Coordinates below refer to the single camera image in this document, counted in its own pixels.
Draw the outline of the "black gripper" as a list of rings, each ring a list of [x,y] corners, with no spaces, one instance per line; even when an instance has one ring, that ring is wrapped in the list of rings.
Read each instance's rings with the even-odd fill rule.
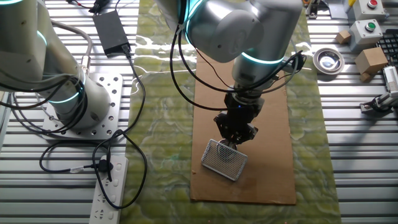
[[[242,103],[236,99],[235,94],[227,93],[224,103],[228,111],[222,111],[213,119],[221,136],[234,144],[253,140],[258,128],[250,122],[261,112],[264,99],[255,98],[249,103]]]

